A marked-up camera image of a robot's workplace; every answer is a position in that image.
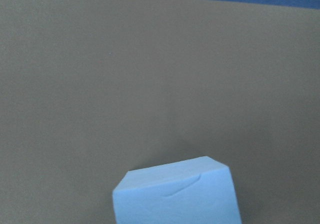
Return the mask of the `light blue foam block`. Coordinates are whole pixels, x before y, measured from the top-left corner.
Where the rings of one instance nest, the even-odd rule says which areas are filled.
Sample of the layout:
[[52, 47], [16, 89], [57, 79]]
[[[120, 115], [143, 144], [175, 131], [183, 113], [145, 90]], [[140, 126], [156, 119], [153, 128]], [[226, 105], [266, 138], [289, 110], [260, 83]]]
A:
[[128, 171], [112, 201], [118, 224], [242, 223], [230, 168], [208, 156]]

